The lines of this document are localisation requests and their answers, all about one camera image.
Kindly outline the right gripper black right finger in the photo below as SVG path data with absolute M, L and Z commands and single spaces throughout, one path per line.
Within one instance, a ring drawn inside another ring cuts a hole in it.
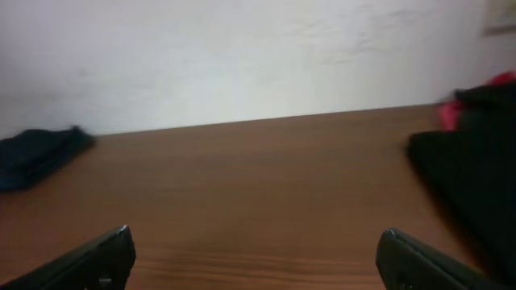
M 394 228 L 381 234 L 376 265 L 387 290 L 509 290 Z

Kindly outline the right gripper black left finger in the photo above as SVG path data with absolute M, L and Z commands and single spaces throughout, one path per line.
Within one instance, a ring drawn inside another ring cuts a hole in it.
M 25 275 L 1 290 L 124 290 L 136 260 L 129 226 L 120 226 Z

